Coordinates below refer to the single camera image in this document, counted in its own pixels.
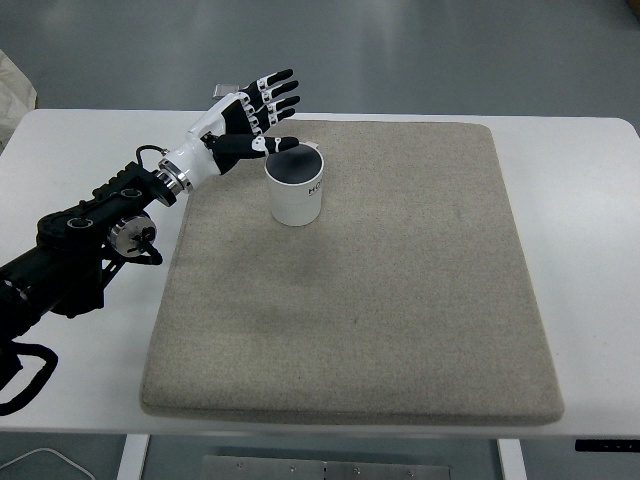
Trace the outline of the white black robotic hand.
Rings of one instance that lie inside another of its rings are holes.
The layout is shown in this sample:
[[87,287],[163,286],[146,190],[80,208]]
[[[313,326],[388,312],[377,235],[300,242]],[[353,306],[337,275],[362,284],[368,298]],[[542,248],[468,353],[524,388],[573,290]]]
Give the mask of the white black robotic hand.
[[189,193],[207,178],[225,175],[240,160],[297,147],[296,137],[262,136],[295,114],[299,96],[277,100],[298,87],[293,75],[292,69],[271,73],[246,86],[245,93],[224,96],[187,131],[181,146],[163,156],[158,177],[172,193]]

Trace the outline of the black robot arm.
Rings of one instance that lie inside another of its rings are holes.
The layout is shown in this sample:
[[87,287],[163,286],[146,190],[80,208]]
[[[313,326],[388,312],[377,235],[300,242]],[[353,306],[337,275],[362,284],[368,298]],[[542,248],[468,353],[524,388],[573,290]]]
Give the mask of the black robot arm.
[[206,179],[245,159],[298,146],[266,131],[292,116],[299,97],[290,69],[261,77],[217,101],[166,150],[156,170],[129,163],[89,200],[49,214],[37,224],[36,245],[1,269],[1,346],[54,312],[73,318],[104,305],[104,289],[126,263],[159,265],[155,234],[144,209],[173,205]]

